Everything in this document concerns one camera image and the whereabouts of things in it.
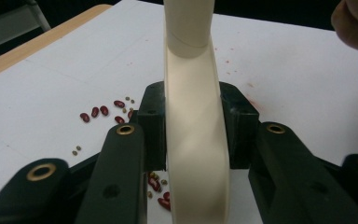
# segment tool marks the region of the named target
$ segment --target human hand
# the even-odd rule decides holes
[[[341,0],[331,16],[338,37],[358,49],[358,0]]]

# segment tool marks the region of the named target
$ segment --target dark background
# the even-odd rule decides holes
[[[162,4],[162,0],[144,0]],[[37,0],[51,28],[99,4],[114,5],[118,0]],[[278,21],[325,30],[333,30],[330,16],[339,0],[215,0],[218,14]],[[22,6],[22,0],[0,0],[0,14]],[[0,54],[42,34],[41,29],[0,46]]]

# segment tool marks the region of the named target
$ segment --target red bean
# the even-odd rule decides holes
[[[115,116],[115,121],[117,123],[124,123],[124,119],[121,116]]]
[[[109,110],[107,109],[107,107],[105,105],[100,107],[101,113],[105,116],[107,116],[109,114]]]
[[[163,208],[167,209],[168,211],[171,211],[171,203],[165,199],[159,198],[157,199],[159,205],[161,205]]]
[[[120,107],[120,108],[124,108],[124,107],[126,106],[126,105],[125,105],[123,102],[121,102],[121,101],[114,101],[113,104],[114,104],[115,106]]]
[[[128,114],[129,119],[132,117],[132,112],[133,112],[133,110],[130,110],[130,111],[129,111],[129,114]]]
[[[80,117],[83,119],[84,122],[86,122],[86,123],[89,123],[89,122],[90,122],[90,117],[89,117],[88,114],[86,114],[86,113],[81,113],[81,114],[80,114]]]
[[[154,191],[161,192],[161,185],[155,178],[149,177],[147,183],[153,188]]]
[[[166,201],[170,201],[171,195],[169,192],[165,192],[162,197],[166,200]]]
[[[93,118],[97,118],[98,114],[100,113],[100,109],[98,109],[97,106],[93,107],[92,108],[92,112],[91,112],[91,116]]]

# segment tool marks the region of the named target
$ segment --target white tabletop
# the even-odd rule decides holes
[[[31,161],[72,166],[101,150],[122,115],[113,101],[130,96],[137,109],[145,87],[164,77],[163,21],[162,6],[123,0],[0,73],[0,188]],[[221,15],[212,38],[220,80],[237,86],[261,121],[291,127],[335,164],[358,153],[358,51],[330,31]],[[101,105],[109,117],[80,119]],[[231,172],[231,198],[230,223],[261,222],[247,171]],[[149,203],[151,223],[169,222],[158,209]]]

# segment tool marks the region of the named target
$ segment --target wooden table edge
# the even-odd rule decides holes
[[[96,16],[100,15],[110,5],[98,5],[88,9],[87,11],[73,17],[71,20],[60,24],[57,27],[37,36],[36,38],[16,47],[15,49],[0,56],[0,72],[8,69],[14,64],[26,59],[30,55],[38,52],[54,41],[62,38],[63,36],[74,31],[79,26],[83,25],[87,21],[92,20]]]

